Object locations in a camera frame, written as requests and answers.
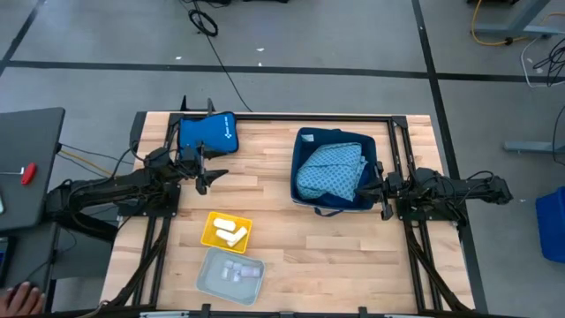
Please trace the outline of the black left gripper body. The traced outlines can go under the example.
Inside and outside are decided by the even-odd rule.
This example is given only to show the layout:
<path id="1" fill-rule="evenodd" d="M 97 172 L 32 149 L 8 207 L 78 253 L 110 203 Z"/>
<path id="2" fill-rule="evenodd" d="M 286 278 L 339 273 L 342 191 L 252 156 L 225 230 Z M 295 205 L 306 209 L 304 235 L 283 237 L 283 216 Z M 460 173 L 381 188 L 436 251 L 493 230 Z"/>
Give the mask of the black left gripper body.
<path id="1" fill-rule="evenodd" d="M 202 141 L 198 141 L 195 146 L 181 146 L 179 149 L 179 160 L 181 165 L 188 177 L 195 180 L 195 188 L 200 195 L 207 194 L 204 150 L 205 146 Z"/>

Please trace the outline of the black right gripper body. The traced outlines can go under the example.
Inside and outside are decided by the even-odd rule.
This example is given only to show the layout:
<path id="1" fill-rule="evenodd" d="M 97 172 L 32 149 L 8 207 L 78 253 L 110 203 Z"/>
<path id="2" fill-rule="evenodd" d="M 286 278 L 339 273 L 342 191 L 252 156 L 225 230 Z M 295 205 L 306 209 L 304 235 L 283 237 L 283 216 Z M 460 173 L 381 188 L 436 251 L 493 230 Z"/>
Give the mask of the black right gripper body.
<path id="1" fill-rule="evenodd" d="M 392 206 L 388 200 L 396 198 L 400 193 L 403 185 L 403 178 L 400 172 L 389 172 L 386 177 L 383 176 L 384 168 L 380 161 L 376 162 L 376 171 L 378 174 L 378 182 L 376 186 L 377 201 L 381 204 L 380 217 L 382 221 L 389 220 L 393 215 Z"/>

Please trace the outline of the teal patterned cloth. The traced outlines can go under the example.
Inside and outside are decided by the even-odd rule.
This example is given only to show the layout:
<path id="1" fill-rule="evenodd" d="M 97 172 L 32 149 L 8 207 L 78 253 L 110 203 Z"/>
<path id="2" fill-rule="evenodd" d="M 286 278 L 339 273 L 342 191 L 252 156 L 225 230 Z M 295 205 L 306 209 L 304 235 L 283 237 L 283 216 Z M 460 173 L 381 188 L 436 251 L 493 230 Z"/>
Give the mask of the teal patterned cloth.
<path id="1" fill-rule="evenodd" d="M 296 185 L 304 200 L 331 194 L 353 201 L 367 160 L 357 142 L 326 144 L 318 147 L 298 169 Z"/>

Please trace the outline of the navy white-striped fabric bin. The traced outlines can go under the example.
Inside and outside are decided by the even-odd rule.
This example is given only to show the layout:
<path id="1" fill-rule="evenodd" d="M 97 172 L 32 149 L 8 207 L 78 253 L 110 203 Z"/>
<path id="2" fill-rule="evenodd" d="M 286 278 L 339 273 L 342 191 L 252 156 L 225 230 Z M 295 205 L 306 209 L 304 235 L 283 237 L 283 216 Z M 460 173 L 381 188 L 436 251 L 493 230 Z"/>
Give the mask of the navy white-striped fabric bin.
<path id="1" fill-rule="evenodd" d="M 318 199 L 304 200 L 298 194 L 296 175 L 298 169 L 308 157 L 320 146 L 326 144 L 357 142 L 362 146 L 362 155 L 367 160 L 358 187 L 355 189 L 353 201 L 346 201 L 331 194 L 324 194 Z M 365 199 L 356 190 L 377 179 L 376 171 L 377 147 L 375 140 L 367 135 L 355 132 L 345 132 L 339 129 L 323 129 L 303 127 L 298 130 L 295 140 L 292 163 L 290 168 L 290 197 L 293 202 L 311 207 L 318 216 L 336 216 L 343 212 L 365 212 L 373 208 L 373 201 Z"/>

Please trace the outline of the grey plastic bin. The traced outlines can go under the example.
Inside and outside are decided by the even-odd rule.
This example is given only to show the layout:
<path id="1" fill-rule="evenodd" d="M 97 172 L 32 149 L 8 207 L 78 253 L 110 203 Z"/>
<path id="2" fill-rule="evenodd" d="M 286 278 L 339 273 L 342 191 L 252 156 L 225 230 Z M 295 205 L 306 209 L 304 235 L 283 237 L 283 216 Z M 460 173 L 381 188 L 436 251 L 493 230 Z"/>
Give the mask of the grey plastic bin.
<path id="1" fill-rule="evenodd" d="M 234 262 L 230 270 L 230 278 L 224 280 L 221 277 L 224 262 Z M 261 276 L 241 277 L 240 269 L 243 266 L 261 268 Z M 207 250 L 200 272 L 196 280 L 196 288 L 206 294 L 225 299 L 239 305 L 251 306 L 255 303 L 260 293 L 260 287 L 265 274 L 263 261 L 246 257 L 242 254 L 234 254 L 217 247 Z"/>

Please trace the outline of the yellow slotted plastic basket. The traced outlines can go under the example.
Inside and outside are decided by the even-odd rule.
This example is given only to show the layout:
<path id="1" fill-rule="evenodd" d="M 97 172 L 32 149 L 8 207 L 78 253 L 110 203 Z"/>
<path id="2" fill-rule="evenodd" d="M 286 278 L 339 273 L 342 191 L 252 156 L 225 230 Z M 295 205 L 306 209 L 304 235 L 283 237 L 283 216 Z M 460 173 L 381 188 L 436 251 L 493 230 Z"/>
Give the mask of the yellow slotted plastic basket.
<path id="1" fill-rule="evenodd" d="M 229 247 L 227 244 L 228 241 L 218 238 L 215 235 L 215 232 L 219 230 L 213 225 L 213 221 L 216 218 L 222 218 L 222 219 L 234 221 L 237 225 L 237 228 L 234 231 L 230 231 L 231 233 L 235 234 L 240 227 L 245 227 L 248 230 L 248 232 L 245 235 L 245 237 L 242 238 L 235 246 Z M 200 242 L 205 246 L 214 246 L 232 253 L 243 254 L 246 250 L 247 243 L 251 235 L 251 229 L 252 229 L 252 220 L 250 219 L 213 211 L 208 214 Z"/>

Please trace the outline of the blue pouch with white logo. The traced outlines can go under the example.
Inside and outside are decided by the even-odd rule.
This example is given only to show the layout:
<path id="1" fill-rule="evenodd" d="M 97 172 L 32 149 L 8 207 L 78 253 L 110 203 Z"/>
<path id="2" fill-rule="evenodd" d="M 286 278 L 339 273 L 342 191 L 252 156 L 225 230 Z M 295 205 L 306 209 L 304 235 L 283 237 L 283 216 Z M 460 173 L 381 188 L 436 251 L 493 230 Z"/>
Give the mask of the blue pouch with white logo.
<path id="1" fill-rule="evenodd" d="M 233 112 L 200 119 L 183 116 L 179 121 L 177 145 L 182 159 L 201 148 L 206 159 L 235 153 L 239 148 L 237 118 Z"/>

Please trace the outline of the grey desk foot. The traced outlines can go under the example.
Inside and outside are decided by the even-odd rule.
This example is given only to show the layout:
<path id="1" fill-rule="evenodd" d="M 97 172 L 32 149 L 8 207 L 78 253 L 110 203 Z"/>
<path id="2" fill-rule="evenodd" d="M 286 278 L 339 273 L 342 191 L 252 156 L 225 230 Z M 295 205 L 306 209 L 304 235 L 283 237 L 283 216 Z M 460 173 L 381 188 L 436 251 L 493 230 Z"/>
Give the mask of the grey desk foot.
<path id="1" fill-rule="evenodd" d="M 505 141 L 503 148 L 513 152 L 565 155 L 565 144 L 555 146 L 547 141 Z"/>

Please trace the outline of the dark grey desk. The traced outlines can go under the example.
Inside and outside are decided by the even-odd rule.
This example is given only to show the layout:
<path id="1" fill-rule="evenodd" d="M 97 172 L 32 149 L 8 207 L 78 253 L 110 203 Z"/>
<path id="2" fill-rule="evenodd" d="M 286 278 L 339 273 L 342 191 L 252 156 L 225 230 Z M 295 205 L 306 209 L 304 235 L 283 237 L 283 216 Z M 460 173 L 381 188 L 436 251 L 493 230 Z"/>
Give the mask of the dark grey desk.
<path id="1" fill-rule="evenodd" d="M 43 204 L 62 131 L 65 110 L 49 108 L 0 113 L 0 171 L 37 165 L 34 180 L 0 175 L 0 232 L 33 227 L 41 221 Z"/>

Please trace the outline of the blue plastic crate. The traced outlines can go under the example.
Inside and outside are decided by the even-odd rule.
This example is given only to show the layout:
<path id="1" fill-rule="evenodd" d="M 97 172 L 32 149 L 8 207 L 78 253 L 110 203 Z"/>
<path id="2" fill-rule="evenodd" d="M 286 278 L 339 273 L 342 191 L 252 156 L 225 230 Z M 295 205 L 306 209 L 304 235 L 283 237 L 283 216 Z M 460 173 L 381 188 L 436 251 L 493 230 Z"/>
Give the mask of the blue plastic crate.
<path id="1" fill-rule="evenodd" d="M 537 198 L 535 208 L 543 256 L 565 263 L 565 186 Z"/>

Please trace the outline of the person's hand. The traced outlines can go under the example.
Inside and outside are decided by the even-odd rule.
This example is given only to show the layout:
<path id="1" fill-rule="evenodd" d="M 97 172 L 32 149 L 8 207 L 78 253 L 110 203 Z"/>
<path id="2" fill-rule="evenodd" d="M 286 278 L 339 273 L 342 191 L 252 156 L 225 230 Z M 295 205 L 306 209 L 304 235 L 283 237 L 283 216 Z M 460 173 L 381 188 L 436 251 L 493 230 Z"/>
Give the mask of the person's hand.
<path id="1" fill-rule="evenodd" d="M 0 318 L 41 314 L 46 296 L 30 282 L 18 284 L 0 296 Z"/>

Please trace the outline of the black table frame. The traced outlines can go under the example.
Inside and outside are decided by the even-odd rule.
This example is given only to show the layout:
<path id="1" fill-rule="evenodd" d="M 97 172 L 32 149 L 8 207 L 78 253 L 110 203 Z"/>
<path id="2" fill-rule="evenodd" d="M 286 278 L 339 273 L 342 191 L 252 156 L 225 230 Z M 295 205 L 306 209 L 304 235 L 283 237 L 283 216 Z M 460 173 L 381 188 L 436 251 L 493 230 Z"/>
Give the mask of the black table frame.
<path id="1" fill-rule="evenodd" d="M 441 168 L 426 115 L 241 113 L 238 151 L 207 163 L 223 169 L 207 195 L 183 184 L 169 226 L 165 256 L 147 273 L 138 302 L 160 309 L 236 311 L 238 304 L 199 291 L 196 281 L 207 247 L 207 217 L 217 211 L 252 221 L 245 250 L 262 261 L 265 274 L 255 311 L 284 313 L 407 313 L 445 308 L 437 289 L 409 255 L 406 227 L 384 221 L 374 208 L 362 213 L 317 216 L 290 197 L 290 165 L 302 127 L 340 129 L 372 137 L 385 171 L 410 164 Z"/>

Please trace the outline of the red-handled tool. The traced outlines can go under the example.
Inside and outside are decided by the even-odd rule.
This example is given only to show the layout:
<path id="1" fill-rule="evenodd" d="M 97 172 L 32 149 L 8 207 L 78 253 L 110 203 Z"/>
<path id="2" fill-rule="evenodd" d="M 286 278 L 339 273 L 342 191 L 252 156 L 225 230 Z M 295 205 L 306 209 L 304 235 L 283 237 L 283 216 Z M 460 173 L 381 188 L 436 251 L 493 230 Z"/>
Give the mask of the red-handled tool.
<path id="1" fill-rule="evenodd" d="M 34 180 L 36 171 L 37 165 L 35 163 L 29 163 L 21 172 L 20 183 L 23 186 L 29 185 Z"/>

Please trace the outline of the grey desk frame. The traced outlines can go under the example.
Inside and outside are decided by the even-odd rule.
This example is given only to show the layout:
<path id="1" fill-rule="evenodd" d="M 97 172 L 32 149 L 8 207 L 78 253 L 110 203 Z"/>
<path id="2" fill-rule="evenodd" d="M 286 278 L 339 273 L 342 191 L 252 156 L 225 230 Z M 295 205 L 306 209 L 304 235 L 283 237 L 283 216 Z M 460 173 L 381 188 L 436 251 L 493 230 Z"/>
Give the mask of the grey desk frame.
<path id="1" fill-rule="evenodd" d="M 513 42 L 521 38 L 542 37 L 548 38 L 554 35 L 565 35 L 565 29 L 546 26 L 542 22 L 532 24 L 532 21 L 542 12 L 542 10 L 551 2 L 551 0 L 524 0 L 525 4 L 507 24 L 479 24 L 477 22 L 479 10 L 484 2 L 497 0 L 467 0 L 468 3 L 474 3 L 475 7 L 471 17 L 470 34 L 477 37 L 479 34 L 490 34 L 501 36 L 504 39 L 512 38 Z M 523 0 L 502 0 L 508 1 L 510 5 L 517 4 Z"/>

